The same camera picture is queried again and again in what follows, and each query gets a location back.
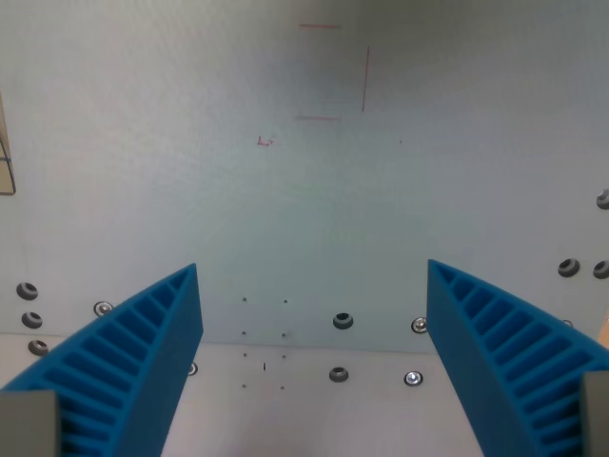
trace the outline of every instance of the white wall panel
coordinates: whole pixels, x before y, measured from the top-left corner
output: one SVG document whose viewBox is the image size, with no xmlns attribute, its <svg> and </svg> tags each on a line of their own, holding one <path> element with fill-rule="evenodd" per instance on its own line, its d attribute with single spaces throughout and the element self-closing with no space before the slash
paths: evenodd
<svg viewBox="0 0 609 457">
<path fill-rule="evenodd" d="M 208 342 L 433 352 L 409 326 L 437 258 L 596 336 L 608 17 L 595 0 L 0 1 L 17 180 L 0 331 L 34 310 L 71 334 L 196 262 Z"/>
</svg>

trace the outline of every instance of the countersunk screw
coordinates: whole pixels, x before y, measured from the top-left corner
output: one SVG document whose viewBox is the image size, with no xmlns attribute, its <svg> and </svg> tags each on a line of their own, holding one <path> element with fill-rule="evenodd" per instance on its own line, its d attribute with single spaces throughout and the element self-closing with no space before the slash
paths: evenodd
<svg viewBox="0 0 609 457">
<path fill-rule="evenodd" d="M 412 331 L 414 331 L 415 333 L 427 333 L 427 318 L 418 317 L 417 319 L 412 321 L 410 328 L 412 328 Z"/>
<path fill-rule="evenodd" d="M 418 371 L 410 371 L 403 377 L 403 381 L 407 386 L 419 386 L 422 383 L 422 374 Z"/>
</svg>

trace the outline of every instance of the screw hole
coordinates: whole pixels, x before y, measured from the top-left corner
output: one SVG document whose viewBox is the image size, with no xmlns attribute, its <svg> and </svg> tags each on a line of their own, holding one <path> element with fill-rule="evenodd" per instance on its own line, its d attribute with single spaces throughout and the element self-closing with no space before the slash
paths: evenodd
<svg viewBox="0 0 609 457">
<path fill-rule="evenodd" d="M 32 283 L 20 283 L 17 286 L 17 295 L 31 301 L 38 297 L 38 289 Z"/>
<path fill-rule="evenodd" d="M 332 324 L 338 330 L 347 330 L 348 328 L 353 327 L 353 316 L 348 312 L 339 312 L 334 316 Z"/>
<path fill-rule="evenodd" d="M 334 383 L 343 383 L 349 378 L 349 372 L 343 367 L 335 367 L 330 370 L 330 380 Z"/>
<path fill-rule="evenodd" d="M 566 259 L 559 263 L 559 275 L 570 278 L 580 271 L 580 262 L 577 259 Z"/>
<path fill-rule="evenodd" d="M 35 312 L 24 312 L 21 316 L 21 322 L 27 328 L 40 328 L 42 326 L 42 318 Z"/>
<path fill-rule="evenodd" d="M 38 357 L 44 357 L 49 353 L 49 348 L 44 341 L 32 340 L 28 343 L 29 352 Z"/>
<path fill-rule="evenodd" d="M 598 262 L 595 265 L 594 270 L 592 271 L 592 274 L 594 274 L 594 276 L 598 279 L 609 278 L 609 262 L 606 260 Z"/>
<path fill-rule="evenodd" d="M 605 189 L 597 197 L 597 207 L 600 209 L 609 209 L 609 189 Z"/>
<path fill-rule="evenodd" d="M 194 376 L 199 371 L 199 367 L 194 362 L 190 364 L 190 368 L 188 369 L 188 376 Z"/>
</svg>

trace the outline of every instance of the metal screw head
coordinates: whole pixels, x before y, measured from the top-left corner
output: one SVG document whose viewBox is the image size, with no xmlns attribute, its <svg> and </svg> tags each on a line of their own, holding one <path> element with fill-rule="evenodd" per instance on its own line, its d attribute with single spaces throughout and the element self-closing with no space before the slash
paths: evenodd
<svg viewBox="0 0 609 457">
<path fill-rule="evenodd" d="M 403 377 L 403 381 L 407 386 L 420 386 L 422 383 L 422 374 L 418 371 L 410 371 Z"/>
<path fill-rule="evenodd" d="M 427 318 L 418 317 L 417 319 L 412 321 L 410 328 L 412 328 L 412 331 L 414 331 L 415 333 L 427 333 Z"/>
<path fill-rule="evenodd" d="M 190 368 L 188 369 L 188 376 L 193 376 L 197 374 L 197 371 L 199 371 L 199 367 L 193 362 L 192 364 L 190 364 Z"/>
<path fill-rule="evenodd" d="M 113 309 L 114 306 L 109 302 L 97 302 L 95 305 L 93 305 L 93 312 L 99 317 L 108 314 Z"/>
</svg>

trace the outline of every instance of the black line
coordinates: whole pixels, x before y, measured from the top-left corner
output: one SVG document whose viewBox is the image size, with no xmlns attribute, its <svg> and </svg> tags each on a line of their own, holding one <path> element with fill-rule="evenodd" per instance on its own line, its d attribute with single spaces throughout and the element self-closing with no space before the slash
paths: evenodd
<svg viewBox="0 0 609 457">
<path fill-rule="evenodd" d="M 4 160 L 2 160 L 2 162 L 6 162 L 7 167 L 9 167 L 10 183 L 12 184 L 12 194 L 14 195 L 17 192 L 17 188 L 15 187 L 15 177 L 12 174 L 12 167 L 10 166 L 12 161 L 10 160 L 9 155 L 7 154 L 7 150 L 4 147 L 4 143 L 2 142 L 2 137 L 0 137 L 0 147 L 2 148 L 2 151 L 4 152 L 4 157 L 0 157 L 0 159 L 4 159 Z"/>
</svg>

